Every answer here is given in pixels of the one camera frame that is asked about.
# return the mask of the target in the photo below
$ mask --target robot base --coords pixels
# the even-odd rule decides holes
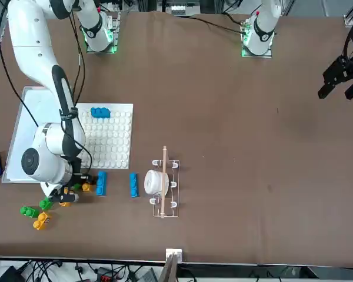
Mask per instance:
[[[87,53],[106,53],[106,54],[115,54],[118,50],[118,37],[119,37],[119,27],[120,27],[120,18],[121,18],[121,11],[113,12],[112,15],[108,15],[108,31],[106,36],[109,38],[109,41],[112,40],[112,43],[108,45],[108,47],[99,52],[93,51],[88,43],[84,33],[82,35],[85,39],[85,46]]]
[[[251,53],[246,48],[246,46],[244,45],[244,41],[247,40],[248,33],[251,31],[251,18],[246,19],[245,25],[241,26],[241,31],[246,32],[246,35],[242,35],[241,34],[241,42],[242,42],[242,52],[241,52],[241,54],[242,54],[242,57],[244,57],[244,58],[257,57],[257,58],[268,58],[268,59],[272,58],[272,49],[271,48],[272,48],[272,40],[273,40],[274,35],[272,35],[271,44],[269,45],[268,51],[265,54],[263,54],[261,56],[258,56],[258,55],[254,55],[253,53]]]

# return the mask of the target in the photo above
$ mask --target black cable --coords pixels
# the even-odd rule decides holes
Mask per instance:
[[[238,6],[237,7],[239,7],[240,6],[240,4],[242,4],[242,2],[243,2],[243,0],[236,0],[236,1],[234,1],[226,10],[224,10],[222,13],[225,13],[225,12],[227,12],[228,10],[230,10],[230,8],[231,7],[233,7],[235,4],[237,4],[238,3]]]
[[[1,5],[5,6],[4,3],[0,0]]]
[[[52,261],[50,264],[48,264],[48,265],[44,268],[44,270],[43,270],[43,272],[42,272],[40,281],[42,281],[43,275],[44,275],[45,273],[47,273],[47,269],[49,269],[49,268],[50,268],[51,266],[53,266],[54,264],[58,264],[58,263],[59,263],[59,261],[57,260],[57,261]]]
[[[191,275],[191,277],[192,277],[192,280],[191,280],[191,281],[197,282],[195,275],[192,273],[192,271],[191,271],[190,269],[184,268],[184,267],[180,267],[180,269],[181,269],[181,270],[184,270],[184,271],[187,271],[187,272]]]
[[[141,267],[143,267],[143,266],[140,266],[138,269],[136,269],[134,273],[136,273],[137,271],[139,271]]]
[[[73,30],[73,33],[74,33],[75,38],[76,38],[76,37],[77,37],[77,27],[76,27],[75,16],[74,16],[73,13],[71,13],[71,14],[72,14],[72,18],[71,18],[71,16],[69,16],[69,21],[70,21],[70,23],[71,23],[72,30]],[[77,80],[78,80],[78,78],[79,78],[79,74],[80,74],[80,70],[81,70],[80,57],[83,59],[83,63],[84,63],[84,77],[83,77],[83,83],[85,82],[85,62],[84,62],[84,56],[83,56],[83,54],[82,54],[82,50],[81,50],[80,44],[79,44],[79,42],[78,42],[78,39],[76,39],[76,42],[77,42],[77,50],[78,50],[78,71],[77,71],[77,76],[76,76],[75,83],[74,83],[73,90],[72,90],[72,100],[74,100],[74,97],[75,97],[75,90],[76,90]]]
[[[94,268],[91,266],[90,263],[88,263],[88,265],[89,265],[89,267],[91,268],[91,270],[93,270],[93,272],[94,272],[95,274],[98,272],[98,270],[97,270],[97,269],[94,269]]]
[[[45,272],[45,274],[46,274],[47,280],[48,280],[49,282],[51,282],[51,279],[49,278],[48,272],[47,272],[47,263],[43,262],[43,263],[40,263],[40,265],[43,266],[43,268],[44,268],[44,272]]]
[[[230,21],[232,21],[233,23],[236,23],[237,25],[241,25],[242,24],[242,22],[237,22],[235,19],[233,19],[233,17],[231,15],[229,15],[228,13],[223,12],[222,14],[227,16],[230,19]]]
[[[80,278],[81,282],[83,282],[83,279],[82,279],[82,276],[81,276],[82,271],[80,272],[80,268],[78,266],[78,263],[76,263],[75,270],[77,271],[78,277]]]
[[[76,75],[76,79],[75,79],[75,83],[73,84],[73,90],[72,90],[72,100],[74,100],[75,97],[75,90],[76,90],[76,85],[77,85],[77,81],[78,81],[78,77],[80,76],[80,70],[81,70],[81,64],[80,64],[80,49],[77,48],[78,50],[78,70],[77,70],[77,75]]]
[[[37,265],[37,263],[34,263],[34,265],[33,265],[33,271],[29,274],[28,278],[26,279],[26,282],[29,281],[30,277],[33,277],[33,281],[34,281],[34,272],[35,272],[35,270],[37,270],[38,268],[40,268],[40,266],[38,266],[37,268],[35,268],[36,265]]]
[[[105,6],[103,6],[102,4],[99,4],[99,6],[100,6],[101,8],[104,8],[106,12],[111,12],[109,9],[107,9],[107,8],[106,8]]]
[[[235,30],[235,29],[226,28],[226,27],[224,27],[224,26],[222,26],[222,25],[217,25],[217,24],[215,24],[215,23],[208,22],[208,21],[206,21],[206,20],[204,20],[204,19],[193,18],[193,17],[191,17],[191,16],[190,16],[190,17],[187,17],[186,19],[196,19],[196,20],[198,20],[198,21],[205,22],[205,23],[208,24],[208,25],[213,25],[213,26],[216,26],[217,28],[222,28],[222,29],[224,29],[224,30],[226,30],[226,31],[231,31],[231,32],[235,32],[235,33],[239,33],[239,34],[246,35],[246,33],[245,33],[244,31],[237,31],[237,30]]]
[[[118,279],[117,280],[122,280],[123,278],[124,278],[124,276],[125,276],[125,270],[126,270],[126,268],[129,268],[129,266],[125,266],[124,267],[124,271],[123,271],[123,275],[122,275],[122,277],[118,277]]]
[[[1,27],[1,23],[2,23],[2,18],[4,17],[4,13],[5,13],[5,10],[7,9],[8,7],[8,4],[9,4],[10,0],[6,0],[6,3],[4,5],[4,7],[2,8],[2,11],[1,11],[1,14],[0,14],[0,27]],[[11,77],[9,76],[9,73],[8,73],[8,70],[6,68],[6,64],[5,64],[5,61],[4,61],[4,56],[2,54],[2,49],[1,49],[1,41],[0,41],[0,57],[1,57],[1,61],[2,61],[2,66],[4,68],[4,71],[5,71],[5,74],[6,74],[6,77],[8,78],[8,81],[12,87],[12,90],[14,92],[14,94],[16,94],[17,98],[21,101],[22,105],[24,106],[24,108],[28,111],[30,117],[32,118],[32,120],[34,121],[35,125],[38,127],[38,124],[37,122],[35,121],[33,115],[31,114],[29,108],[27,107],[27,105],[24,103],[24,101],[22,100],[22,98],[18,95],[13,83],[12,83],[12,79]]]
[[[255,8],[252,12],[251,12],[251,14],[250,14],[250,15],[252,16],[252,14],[253,14],[253,13],[255,13],[255,12],[256,12],[256,10],[257,10],[257,9],[259,9],[260,7],[261,7],[261,4],[260,4],[259,6],[257,6],[257,7],[256,7],[256,8]]]
[[[92,168],[92,163],[93,163],[93,157],[92,157],[92,154],[90,154],[90,152],[83,146],[81,145],[79,142],[77,142],[68,132],[65,131],[64,127],[63,127],[63,122],[60,123],[60,126],[61,126],[61,130],[63,130],[64,134],[67,135],[70,139],[72,139],[78,146],[82,147],[82,149],[84,151],[86,151],[90,157],[90,164],[89,164],[89,168],[88,170],[86,171],[85,175],[87,175],[91,168]]]
[[[80,92],[78,93],[78,96],[77,96],[77,100],[75,102],[75,105],[78,103],[79,99],[80,99],[80,96],[81,96],[81,92],[82,92],[82,89],[84,88],[84,83],[85,83],[85,59],[84,59],[84,55],[82,54],[82,50],[81,50],[81,47],[80,47],[80,43],[78,41],[78,36],[77,36],[77,28],[76,28],[76,22],[75,22],[75,15],[72,13],[72,19],[73,19],[73,22],[74,22],[74,27],[73,27],[73,30],[74,30],[74,34],[75,34],[75,39],[76,39],[76,42],[77,42],[77,47],[81,53],[81,58],[82,58],[82,70],[84,71],[84,74],[82,76],[82,83],[81,83],[81,88],[80,88]]]

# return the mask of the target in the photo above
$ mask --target wire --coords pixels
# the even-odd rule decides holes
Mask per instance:
[[[44,273],[46,274],[47,280],[49,282],[51,282],[51,279],[49,278],[48,272],[47,272],[47,263],[43,262],[43,263],[40,263],[40,265],[43,266],[43,268],[44,268]]]
[[[90,152],[83,146],[81,145],[79,142],[77,142],[68,132],[65,131],[64,127],[63,127],[63,122],[60,123],[60,126],[61,126],[61,130],[63,130],[64,134],[67,135],[70,139],[72,139],[78,146],[82,147],[82,149],[84,151],[86,151],[90,157],[90,164],[89,164],[89,168],[88,170],[86,171],[85,175],[88,174],[92,168],[92,163],[93,163],[93,157],[92,157],[92,154],[90,154]]]
[[[4,3],[0,0],[1,5],[5,6]]]
[[[101,8],[104,8],[104,10],[105,10],[106,12],[111,12],[108,8],[106,8],[106,7],[103,6],[102,4],[99,4],[99,6],[100,6]]]
[[[139,271],[141,267],[143,267],[143,266],[140,266],[138,269],[136,269],[134,273],[136,273],[137,271]]]
[[[72,25],[72,29],[73,29],[73,32],[74,32],[74,33],[75,33],[75,28],[76,28],[76,27],[74,27],[74,26]],[[76,84],[77,84],[78,77],[79,77],[79,75],[80,75],[80,70],[81,70],[81,64],[80,64],[80,56],[81,56],[81,53],[80,53],[80,48],[78,48],[78,46],[77,46],[77,50],[78,50],[78,71],[77,71],[75,83],[74,83],[74,85],[73,85],[72,100],[74,100],[74,97],[75,97]]]
[[[235,29],[227,28],[227,27],[224,27],[224,26],[222,26],[222,25],[217,25],[217,24],[215,24],[215,23],[208,22],[208,21],[206,21],[206,20],[204,20],[204,19],[194,18],[194,17],[191,17],[191,16],[188,17],[187,19],[196,19],[196,20],[198,20],[198,21],[205,22],[205,23],[208,24],[208,25],[213,25],[213,26],[216,26],[217,28],[222,28],[222,29],[224,29],[224,30],[226,30],[226,31],[231,31],[231,32],[235,32],[235,33],[239,33],[239,34],[243,34],[243,35],[246,34],[244,31],[237,31],[237,30],[235,30]]]
[[[76,271],[77,271],[77,273],[78,273],[78,277],[80,277],[81,282],[83,282],[83,279],[82,279],[80,270],[79,270],[79,268],[78,268],[78,263],[76,263],[76,268],[75,268],[75,269],[76,269]]]
[[[255,12],[256,12],[256,10],[257,10],[257,9],[259,9],[260,7],[261,7],[261,4],[260,4],[259,6],[257,6],[257,7],[256,7],[256,8],[255,8],[252,12],[251,12],[251,14],[250,14],[250,15],[252,16],[252,14],[253,14],[253,13],[255,13]]]
[[[75,22],[75,15],[72,13],[72,19],[73,19],[73,23],[74,23],[74,27],[72,26],[72,29],[73,29],[73,32],[75,34],[75,39],[76,39],[76,43],[77,43],[77,47],[78,47],[78,50],[81,54],[81,58],[82,58],[82,70],[84,71],[84,74],[82,76],[82,83],[81,83],[81,88],[80,88],[80,92],[78,93],[78,96],[77,96],[77,100],[75,102],[75,105],[78,103],[79,99],[80,99],[80,96],[81,96],[81,92],[82,92],[82,89],[84,88],[84,83],[85,83],[85,59],[84,59],[84,55],[82,54],[82,50],[81,50],[81,47],[80,47],[80,43],[78,41],[78,36],[77,36],[77,28],[76,28],[76,22]]]
[[[230,19],[230,21],[232,21],[233,23],[236,23],[237,25],[241,25],[242,24],[242,22],[237,22],[235,19],[233,19],[233,17],[231,15],[229,15],[228,13],[224,12],[222,14],[227,16]]]
[[[6,3],[5,5],[3,6],[2,8],[2,11],[1,11],[1,14],[0,14],[0,27],[1,27],[1,23],[2,23],[2,18],[4,17],[4,13],[5,13],[5,10],[7,9],[8,7],[8,4],[9,4],[10,0],[6,0]],[[11,77],[9,76],[9,73],[8,73],[8,70],[6,68],[6,64],[5,64],[5,61],[4,61],[4,56],[2,54],[2,49],[1,49],[1,40],[0,40],[0,57],[1,57],[1,61],[2,61],[2,66],[4,68],[4,71],[5,71],[5,74],[6,74],[6,77],[8,78],[8,81],[9,81],[9,84],[11,85],[12,87],[12,90],[14,92],[14,94],[16,94],[17,98],[21,101],[22,105],[24,106],[24,108],[28,111],[30,117],[32,118],[32,120],[34,121],[35,125],[38,127],[38,124],[37,122],[35,121],[32,113],[30,112],[29,108],[27,107],[27,105],[25,104],[25,102],[21,99],[21,97],[18,95],[13,83],[12,83],[12,79]]]
[[[192,271],[190,269],[183,268],[183,267],[180,267],[180,269],[184,270],[184,271],[187,271],[192,276],[192,280],[190,280],[190,281],[197,282],[195,275],[192,273]]]
[[[243,0],[236,0],[236,1],[234,1],[233,2],[233,4],[231,4],[226,10],[224,10],[222,13],[225,13],[225,12],[227,12],[228,10],[230,10],[230,8],[231,7],[233,7],[235,4],[237,4],[238,3],[238,6],[237,6],[237,8],[240,6],[240,4],[242,4],[242,2],[243,2]]]
[[[44,268],[44,270],[43,270],[43,272],[42,272],[42,275],[41,275],[41,278],[40,278],[40,281],[42,281],[42,277],[43,277],[43,275],[45,274],[45,273],[47,273],[47,269],[49,269],[51,266],[53,266],[54,264],[57,264],[59,261],[52,261],[51,263],[49,263],[45,268]]]
[[[93,270],[93,272],[94,272],[94,273],[96,273],[96,272],[97,272],[97,269],[94,269],[94,268],[91,266],[91,264],[90,264],[90,263],[88,263],[88,265],[89,265],[89,267],[91,268],[91,270]]]

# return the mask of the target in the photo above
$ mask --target metal bracket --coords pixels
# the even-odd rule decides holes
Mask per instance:
[[[182,249],[166,249],[166,259],[171,255],[176,255],[176,262],[182,263],[183,251]]]

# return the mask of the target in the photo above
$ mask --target green toy block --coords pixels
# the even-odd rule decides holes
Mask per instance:
[[[43,200],[39,202],[39,206],[42,210],[49,210],[54,203],[49,200],[49,198],[45,197]]]
[[[73,189],[73,191],[77,191],[77,190],[80,190],[81,187],[82,187],[82,185],[77,183],[77,184],[74,184],[74,186],[72,187],[72,189]]]
[[[36,209],[34,209],[32,207],[23,206],[23,207],[21,207],[19,212],[22,213],[24,216],[31,217],[32,219],[39,216],[39,211],[37,211]]]

